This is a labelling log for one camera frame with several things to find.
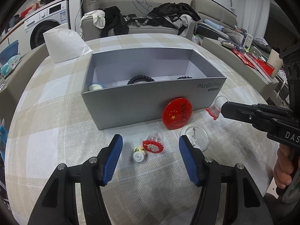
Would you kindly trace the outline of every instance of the blue gripper pad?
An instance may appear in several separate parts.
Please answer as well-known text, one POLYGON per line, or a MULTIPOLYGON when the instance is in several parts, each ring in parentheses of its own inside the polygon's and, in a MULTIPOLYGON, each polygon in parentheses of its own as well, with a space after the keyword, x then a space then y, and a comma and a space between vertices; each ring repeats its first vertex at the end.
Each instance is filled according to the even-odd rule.
POLYGON ((121 135, 116 134, 102 157, 102 160, 105 160, 102 177, 102 183, 104 185, 107 185, 107 183, 113 178, 122 148, 123 138, 121 135))
POLYGON ((183 159, 187 174, 196 186, 202 186, 205 181, 201 150, 194 148, 186 135, 179 138, 179 151, 183 159))

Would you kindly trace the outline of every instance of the washing machine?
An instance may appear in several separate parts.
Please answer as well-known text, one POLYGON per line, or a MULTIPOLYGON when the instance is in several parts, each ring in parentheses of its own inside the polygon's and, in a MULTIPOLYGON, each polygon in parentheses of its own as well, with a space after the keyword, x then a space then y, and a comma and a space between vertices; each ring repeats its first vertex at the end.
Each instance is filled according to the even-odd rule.
POLYGON ((19 43, 25 47, 23 50, 29 52, 45 43, 44 32, 65 23, 70 28, 68 0, 48 6, 25 20, 25 35, 19 38, 19 43))

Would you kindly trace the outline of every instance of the blue plastic container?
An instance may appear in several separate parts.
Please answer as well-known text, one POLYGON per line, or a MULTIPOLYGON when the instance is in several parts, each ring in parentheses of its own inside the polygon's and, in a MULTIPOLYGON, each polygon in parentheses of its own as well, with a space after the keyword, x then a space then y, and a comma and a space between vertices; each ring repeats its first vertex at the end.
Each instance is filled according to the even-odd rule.
POLYGON ((1 53, 0 53, 0 63, 2 65, 6 64, 7 61, 18 54, 19 49, 19 41, 16 40, 13 43, 11 43, 9 46, 7 46, 1 53))

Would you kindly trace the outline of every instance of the small yellow figurine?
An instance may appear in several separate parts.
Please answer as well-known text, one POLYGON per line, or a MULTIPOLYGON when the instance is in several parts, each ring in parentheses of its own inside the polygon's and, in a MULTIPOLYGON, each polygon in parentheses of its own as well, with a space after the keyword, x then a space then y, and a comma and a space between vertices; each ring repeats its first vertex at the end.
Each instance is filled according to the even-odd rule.
POLYGON ((144 151, 144 148, 140 145, 139 147, 136 147, 134 149, 133 153, 133 159, 136 162, 142 162, 145 159, 146 152, 144 151))

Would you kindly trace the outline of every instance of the white pillar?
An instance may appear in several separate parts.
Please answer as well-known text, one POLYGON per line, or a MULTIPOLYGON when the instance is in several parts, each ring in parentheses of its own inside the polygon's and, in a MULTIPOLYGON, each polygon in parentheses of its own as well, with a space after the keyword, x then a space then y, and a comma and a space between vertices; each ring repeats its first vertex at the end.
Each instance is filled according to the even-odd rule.
POLYGON ((81 12, 82 0, 69 0, 70 24, 71 29, 79 33, 79 24, 82 18, 81 12))

